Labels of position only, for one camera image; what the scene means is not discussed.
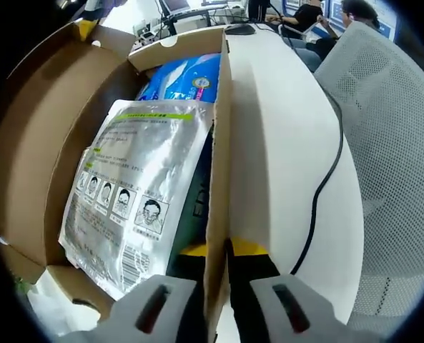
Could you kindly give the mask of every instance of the cardboard box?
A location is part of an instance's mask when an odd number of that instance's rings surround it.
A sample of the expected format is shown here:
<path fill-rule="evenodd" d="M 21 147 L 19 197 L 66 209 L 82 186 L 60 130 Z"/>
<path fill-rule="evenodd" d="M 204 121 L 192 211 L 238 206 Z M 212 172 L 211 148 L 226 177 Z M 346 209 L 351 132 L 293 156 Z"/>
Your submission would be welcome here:
<path fill-rule="evenodd" d="M 73 268 L 58 243 L 62 214 L 83 150 L 116 99 L 135 99 L 150 69 L 221 52 L 204 276 L 205 312 L 214 329 L 229 228 L 231 74 L 222 29 L 177 36 L 127 57 L 135 37 L 98 26 L 89 41 L 72 23 L 40 43 L 11 73 L 1 104 L 0 236 L 8 268 L 34 283 L 47 268 L 74 302 L 108 316 L 113 300 Z M 91 45 L 99 41 L 100 47 Z"/>

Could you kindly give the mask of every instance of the white desk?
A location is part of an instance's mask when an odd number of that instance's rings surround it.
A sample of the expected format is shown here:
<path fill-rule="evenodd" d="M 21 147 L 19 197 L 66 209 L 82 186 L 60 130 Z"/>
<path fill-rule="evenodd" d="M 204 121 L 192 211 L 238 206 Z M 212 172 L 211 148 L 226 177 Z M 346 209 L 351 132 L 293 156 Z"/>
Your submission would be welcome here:
<path fill-rule="evenodd" d="M 313 194 L 337 153 L 337 117 L 278 35 L 256 28 L 227 39 L 234 82 L 231 232 L 267 247 L 280 272 L 290 273 L 307 239 Z M 345 140 L 297 273 L 344 323 L 358 292 L 363 244 L 360 188 Z"/>

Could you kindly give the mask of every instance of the blue package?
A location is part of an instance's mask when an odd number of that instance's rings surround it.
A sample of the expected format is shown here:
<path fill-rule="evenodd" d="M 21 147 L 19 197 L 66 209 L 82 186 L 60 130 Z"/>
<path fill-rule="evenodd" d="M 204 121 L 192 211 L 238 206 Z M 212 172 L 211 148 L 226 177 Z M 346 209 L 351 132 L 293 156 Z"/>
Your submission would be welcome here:
<path fill-rule="evenodd" d="M 214 103 L 219 72 L 220 54 L 166 63 L 154 73 L 139 100 L 196 99 Z"/>

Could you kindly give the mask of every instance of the computer mouse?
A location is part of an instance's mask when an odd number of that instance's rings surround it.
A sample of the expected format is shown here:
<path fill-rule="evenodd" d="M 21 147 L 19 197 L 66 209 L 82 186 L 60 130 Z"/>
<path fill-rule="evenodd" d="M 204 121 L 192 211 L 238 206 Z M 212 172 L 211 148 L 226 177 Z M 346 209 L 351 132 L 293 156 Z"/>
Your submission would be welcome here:
<path fill-rule="evenodd" d="M 254 34 L 255 29 L 249 24 L 234 24 L 225 29 L 226 34 L 236 34 L 241 36 L 246 36 L 249 34 Z"/>

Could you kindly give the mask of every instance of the silver foil package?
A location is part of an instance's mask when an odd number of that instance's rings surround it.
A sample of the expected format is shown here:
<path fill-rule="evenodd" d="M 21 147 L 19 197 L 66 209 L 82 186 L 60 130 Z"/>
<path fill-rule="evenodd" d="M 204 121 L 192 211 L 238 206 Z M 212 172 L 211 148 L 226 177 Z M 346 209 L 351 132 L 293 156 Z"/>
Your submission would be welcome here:
<path fill-rule="evenodd" d="M 119 100 L 84 155 L 59 243 L 114 299 L 165 274 L 212 120 L 205 102 Z"/>

